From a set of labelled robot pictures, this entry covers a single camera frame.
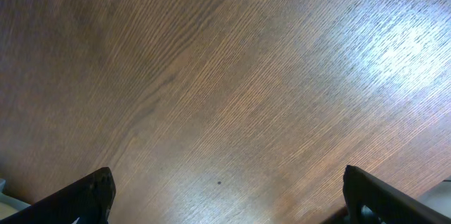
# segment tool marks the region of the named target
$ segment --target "black plastic part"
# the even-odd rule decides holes
[[[0,224],[106,224],[115,195],[111,170],[100,168]]]
[[[351,224],[365,223],[364,206],[384,223],[451,223],[451,220],[362,169],[347,166],[343,194]]]

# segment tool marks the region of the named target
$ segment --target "wooden table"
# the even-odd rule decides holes
[[[451,0],[0,0],[0,176],[111,223],[315,223],[451,174]]]

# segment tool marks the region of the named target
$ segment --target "brown wooden surface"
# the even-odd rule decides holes
[[[314,223],[451,174],[451,0],[1,0],[0,176],[111,223]]]

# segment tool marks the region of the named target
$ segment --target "wood grain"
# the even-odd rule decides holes
[[[0,176],[112,223],[314,223],[451,173],[451,0],[1,0]]]

